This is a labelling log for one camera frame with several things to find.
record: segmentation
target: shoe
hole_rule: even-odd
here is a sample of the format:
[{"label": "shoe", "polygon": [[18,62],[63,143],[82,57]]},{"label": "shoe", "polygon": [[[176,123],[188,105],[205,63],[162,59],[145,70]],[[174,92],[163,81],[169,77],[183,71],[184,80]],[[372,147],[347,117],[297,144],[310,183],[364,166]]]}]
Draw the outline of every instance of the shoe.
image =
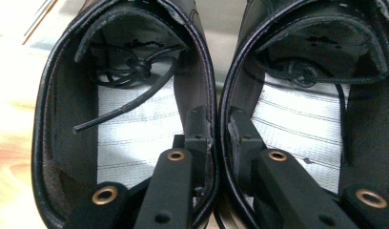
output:
[{"label": "shoe", "polygon": [[215,119],[193,1],[87,1],[51,51],[37,97],[31,173],[41,218],[65,227],[98,184],[132,190],[162,152],[181,147],[195,165],[191,226],[204,224],[219,183]]},{"label": "shoe", "polygon": [[248,1],[219,118],[223,189],[246,227],[286,224],[260,194],[280,179],[253,177],[260,152],[294,157],[333,198],[389,196],[389,0]]}]

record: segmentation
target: stitching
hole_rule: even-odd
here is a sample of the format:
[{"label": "stitching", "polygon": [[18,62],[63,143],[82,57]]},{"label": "stitching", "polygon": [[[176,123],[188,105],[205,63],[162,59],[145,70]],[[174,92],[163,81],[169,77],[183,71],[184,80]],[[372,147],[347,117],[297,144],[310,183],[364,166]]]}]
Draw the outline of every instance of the stitching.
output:
[{"label": "stitching", "polygon": [[275,9],[273,7],[273,4],[270,0],[260,0],[261,3],[264,3],[264,5],[268,6],[268,14],[269,14],[269,19],[270,20],[276,20],[276,17],[275,17]]},{"label": "stitching", "polygon": [[[330,14],[322,14],[320,16],[332,16]],[[366,23],[364,23],[363,21],[361,20],[358,20],[357,18],[355,17],[351,17],[351,16],[348,16],[348,15],[342,15],[343,17],[345,18],[348,18],[348,19],[353,19],[354,21],[357,21],[359,22],[360,24],[363,24],[363,25],[366,25],[367,28],[369,28],[370,30],[373,30],[373,28],[370,26],[370,25],[367,25]],[[305,20],[305,19],[308,19],[310,16],[304,16],[304,17],[301,17],[301,18],[298,18],[297,20],[294,20],[292,22],[289,22],[285,25],[283,25],[282,27],[278,28],[277,30],[275,31],[272,31],[272,35],[268,37],[268,39],[271,39],[272,37],[274,37],[274,33],[278,32],[278,31],[283,31],[285,28],[287,27],[290,27],[291,25],[295,24],[295,23],[298,23],[299,21],[302,21],[302,20]],[[312,25],[318,25],[318,24],[321,24],[321,22],[316,22],[316,23],[313,23]]]},{"label": "stitching", "polygon": [[248,11],[249,9],[251,8],[251,5],[254,3],[254,0],[250,0],[246,6],[246,9],[245,9],[245,12],[244,12],[244,15],[248,15]]},{"label": "stitching", "polygon": [[197,12],[197,10],[193,9],[193,10],[191,11],[191,14],[190,14],[190,17],[191,17],[191,23],[193,23],[193,22],[194,22],[194,20],[195,20],[195,14],[197,14],[197,15],[198,15],[198,12]]}]

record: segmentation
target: shoe tongue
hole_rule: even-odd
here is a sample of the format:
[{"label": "shoe tongue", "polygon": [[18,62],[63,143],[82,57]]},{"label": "shoe tongue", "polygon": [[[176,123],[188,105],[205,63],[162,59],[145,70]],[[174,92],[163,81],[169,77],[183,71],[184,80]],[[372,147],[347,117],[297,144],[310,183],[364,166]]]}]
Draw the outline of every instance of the shoe tongue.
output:
[{"label": "shoe tongue", "polygon": [[389,74],[388,37],[375,25],[352,5],[310,4],[279,19],[255,54],[267,73],[281,78],[298,78],[289,71],[293,62],[316,69],[316,82],[372,83]]},{"label": "shoe tongue", "polygon": [[90,25],[81,39],[74,61],[80,62],[89,53],[92,42],[103,44],[105,40],[109,45],[128,49],[148,47],[150,51],[134,51],[144,52],[143,55],[153,52],[154,47],[181,45],[187,49],[188,45],[165,21],[162,15],[132,6],[132,3],[117,4]]}]

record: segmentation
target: leather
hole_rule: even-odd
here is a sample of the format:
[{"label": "leather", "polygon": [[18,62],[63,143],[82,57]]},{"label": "leather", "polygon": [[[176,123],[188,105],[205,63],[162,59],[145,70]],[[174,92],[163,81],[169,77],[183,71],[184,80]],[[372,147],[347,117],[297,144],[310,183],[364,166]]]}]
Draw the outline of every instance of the leather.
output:
[{"label": "leather", "polygon": [[[52,49],[42,73],[37,96],[31,159],[32,187],[38,211],[49,228],[62,228],[67,215],[72,210],[71,206],[59,207],[52,204],[53,197],[63,195],[63,190],[60,189],[57,189],[56,193],[48,191],[52,190],[50,187],[52,177],[60,174],[68,183],[78,180],[78,185],[72,186],[75,193],[83,193],[96,183],[96,168],[93,165],[96,162],[94,146],[97,141],[97,130],[93,128],[83,135],[74,135],[73,137],[76,138],[64,134],[65,129],[72,126],[67,118],[70,108],[75,109],[79,114],[73,119],[80,119],[81,122],[87,117],[94,118],[97,113],[97,108],[92,105],[97,100],[92,84],[88,79],[77,78],[91,65],[89,58],[81,58],[79,64],[82,67],[74,67],[76,50],[83,35],[98,17],[110,8],[126,3],[138,8],[140,5],[148,4],[148,8],[162,15],[165,23],[171,26],[171,30],[185,44],[191,46],[191,49],[185,53],[186,57],[179,59],[179,67],[175,74],[174,87],[178,109],[182,124],[185,126],[186,113],[195,107],[205,106],[207,119],[211,123],[210,136],[215,138],[216,95],[213,65],[195,2],[192,0],[88,0]],[[79,80],[80,85],[86,85],[82,92],[80,88],[72,86],[75,80]],[[58,138],[58,135],[65,135],[65,137]],[[213,166],[211,166],[213,183],[210,184],[209,192],[194,209],[193,227],[204,223],[215,205],[219,184],[215,147],[214,144]],[[70,154],[69,151],[84,152],[84,154]],[[84,168],[80,170],[81,173],[72,172],[72,164],[75,161]]]},{"label": "leather", "polygon": [[[337,6],[329,9],[325,4]],[[358,9],[364,16],[353,16],[353,13],[343,8]],[[374,72],[372,71],[374,67],[357,63],[356,66],[351,67],[356,68],[354,71],[356,75],[349,73],[340,79],[324,78],[329,78],[328,82],[357,84],[351,88],[350,111],[346,115],[347,133],[350,136],[348,144],[351,147],[348,155],[351,160],[342,165],[340,189],[358,181],[370,183],[382,190],[389,188],[389,0],[249,0],[243,15],[235,56],[220,100],[218,133],[224,190],[239,217],[252,228],[257,228],[254,210],[236,185],[232,171],[232,149],[227,129],[230,109],[238,107],[251,117],[260,92],[263,90],[264,74],[268,72],[276,74],[276,77],[288,76],[283,71],[275,70],[268,63],[262,61],[256,63],[255,60],[263,60],[260,55],[263,50],[272,48],[272,44],[277,41],[281,40],[284,43],[283,37],[294,33],[302,27],[302,23],[307,23],[308,19],[313,21],[312,24],[316,23],[317,21],[314,20],[319,19],[314,19],[313,15],[326,17],[325,20],[336,20],[339,16],[344,18],[342,20],[350,19],[353,22],[349,25],[354,24],[355,28],[359,28],[357,30],[361,29],[367,32],[368,37],[374,37],[370,42],[373,47],[370,51],[372,55],[367,59],[371,58],[369,62],[374,63],[373,66],[378,66],[379,71]],[[357,75],[363,74],[369,76],[366,82],[358,80]],[[362,96],[369,97],[369,103],[365,100],[353,102]],[[358,113],[362,111],[366,115],[358,117]],[[370,117],[375,118],[375,121],[371,122]],[[377,157],[379,161],[371,163],[370,158],[379,151],[381,151],[380,156]]]}]

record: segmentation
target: white insole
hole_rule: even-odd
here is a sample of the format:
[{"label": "white insole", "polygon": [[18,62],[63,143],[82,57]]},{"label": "white insole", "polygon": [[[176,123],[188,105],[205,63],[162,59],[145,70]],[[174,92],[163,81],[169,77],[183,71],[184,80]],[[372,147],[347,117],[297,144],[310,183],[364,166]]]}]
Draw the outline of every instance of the white insole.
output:
[{"label": "white insole", "polygon": [[[349,86],[342,86],[345,100]],[[337,193],[342,140],[334,84],[309,89],[266,74],[253,122],[268,148],[291,153],[323,188]]]},{"label": "white insole", "polygon": [[[153,64],[159,75],[169,64]],[[117,90],[98,87],[99,115],[134,100],[150,86]],[[153,174],[159,155],[171,149],[174,135],[183,134],[174,97],[174,78],[138,108],[99,125],[97,182],[114,181],[133,187]]]}]

